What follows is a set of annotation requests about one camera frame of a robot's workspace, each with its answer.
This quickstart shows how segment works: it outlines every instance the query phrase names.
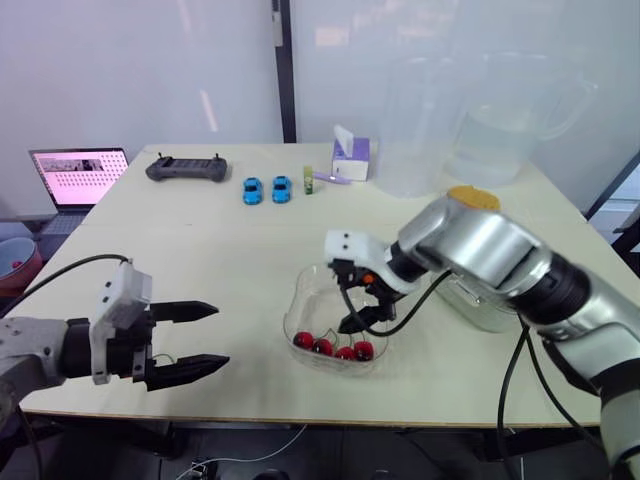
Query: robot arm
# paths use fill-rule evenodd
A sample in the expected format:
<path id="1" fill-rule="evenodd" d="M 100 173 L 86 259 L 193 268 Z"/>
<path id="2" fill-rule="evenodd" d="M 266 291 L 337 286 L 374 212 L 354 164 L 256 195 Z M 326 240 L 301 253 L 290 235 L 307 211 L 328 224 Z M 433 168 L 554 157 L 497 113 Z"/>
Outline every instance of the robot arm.
<path id="1" fill-rule="evenodd" d="M 195 355 L 157 367 L 151 344 L 156 322 L 191 322 L 218 309 L 196 301 L 150 303 L 150 296 L 151 277 L 123 262 L 105 284 L 91 321 L 0 319 L 0 430 L 26 395 L 67 378 L 92 376 L 99 385 L 116 374 L 145 382 L 151 391 L 191 383 L 229 361 Z"/>
<path id="2" fill-rule="evenodd" d="M 543 339 L 574 386 L 602 399 L 601 433 L 612 465 L 640 478 L 640 309 L 595 274 L 552 252 L 504 215 L 445 196 L 385 246 L 368 235 L 331 231 L 325 257 L 342 288 L 364 287 L 381 308 L 342 320 L 393 320 L 393 304 L 428 271 L 451 271 L 488 300 L 510 305 Z"/>

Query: remote controller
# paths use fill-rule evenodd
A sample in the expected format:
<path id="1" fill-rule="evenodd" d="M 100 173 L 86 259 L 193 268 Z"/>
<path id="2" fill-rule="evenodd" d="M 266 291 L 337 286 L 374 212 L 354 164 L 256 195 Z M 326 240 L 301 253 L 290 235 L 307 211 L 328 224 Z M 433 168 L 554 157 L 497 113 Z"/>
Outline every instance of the remote controller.
<path id="1" fill-rule="evenodd" d="M 163 157 L 158 153 L 158 159 L 147 167 L 146 173 L 156 182 L 165 178 L 206 178 L 221 182 L 227 173 L 227 161 L 217 153 L 210 160 Z"/>

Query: table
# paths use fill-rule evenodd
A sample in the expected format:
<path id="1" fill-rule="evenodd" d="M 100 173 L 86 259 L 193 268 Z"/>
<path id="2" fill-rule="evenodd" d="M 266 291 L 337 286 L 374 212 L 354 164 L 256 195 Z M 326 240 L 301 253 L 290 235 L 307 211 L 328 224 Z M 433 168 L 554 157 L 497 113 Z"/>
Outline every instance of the table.
<path id="1" fill-rule="evenodd" d="M 144 176 L 157 151 L 206 158 L 216 152 L 232 166 L 230 180 L 153 183 Z M 439 297 L 390 340 L 387 353 L 365 377 L 310 369 L 292 359 L 282 318 L 297 274 L 321 262 L 328 228 L 369 231 L 392 241 L 398 229 L 436 197 L 401 200 L 372 184 L 320 184 L 303 194 L 302 166 L 329 168 L 330 145 L 146 147 L 121 180 L 71 235 L 39 278 L 85 256 L 122 253 L 153 276 L 155 301 L 197 299 L 220 313 L 191 324 L 160 325 L 154 352 L 230 355 L 219 372 L 172 389 L 147 393 L 143 384 L 90 379 L 34 392 L 32 412 L 70 415 L 304 422 L 366 425 L 495 425 L 499 387 L 519 330 L 489 334 L 471 327 Z M 273 176 L 293 180 L 293 199 L 270 201 Z M 265 201 L 246 206 L 241 184 L 259 176 Z M 443 179 L 441 191 L 454 184 Z M 504 210 L 570 260 L 587 265 L 638 300 L 638 280 L 580 213 L 533 166 L 517 182 L 494 190 Z M 73 318 L 93 312 L 115 263 L 71 272 L 38 292 L 14 313 Z M 403 314 L 415 295 L 399 306 Z M 597 423 L 599 401 L 573 387 L 540 349 L 542 367 L 560 400 L 578 421 Z M 507 402 L 511 426 L 565 425 L 521 358 Z"/>

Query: red cherry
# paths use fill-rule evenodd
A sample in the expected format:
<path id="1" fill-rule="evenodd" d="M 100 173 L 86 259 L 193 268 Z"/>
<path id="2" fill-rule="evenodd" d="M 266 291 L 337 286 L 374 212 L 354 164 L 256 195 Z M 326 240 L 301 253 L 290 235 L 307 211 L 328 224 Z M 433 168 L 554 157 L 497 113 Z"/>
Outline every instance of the red cherry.
<path id="1" fill-rule="evenodd" d="M 313 335 L 309 332 L 298 332 L 295 337 L 293 337 L 293 344 L 296 347 L 311 350 L 311 347 L 313 347 Z"/>
<path id="2" fill-rule="evenodd" d="M 371 342 L 356 342 L 353 349 L 355 350 L 356 360 L 359 362 L 373 360 L 373 345 Z"/>
<path id="3" fill-rule="evenodd" d="M 354 352 L 351 347 L 342 347 L 336 352 L 336 358 L 340 358 L 342 360 L 355 360 L 356 352 Z"/>
<path id="4" fill-rule="evenodd" d="M 333 345 L 326 338 L 319 338 L 313 344 L 312 350 L 316 353 L 320 353 L 322 355 L 333 355 Z"/>

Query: tissue box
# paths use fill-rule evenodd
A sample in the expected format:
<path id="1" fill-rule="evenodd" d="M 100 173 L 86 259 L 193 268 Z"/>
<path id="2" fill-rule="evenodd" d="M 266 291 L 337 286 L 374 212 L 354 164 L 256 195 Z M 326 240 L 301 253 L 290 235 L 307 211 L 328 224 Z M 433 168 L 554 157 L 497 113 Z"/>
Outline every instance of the tissue box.
<path id="1" fill-rule="evenodd" d="M 355 137 L 353 139 L 353 155 L 346 157 L 344 150 L 336 140 L 333 142 L 331 157 L 331 174 L 364 182 L 369 171 L 369 139 Z"/>

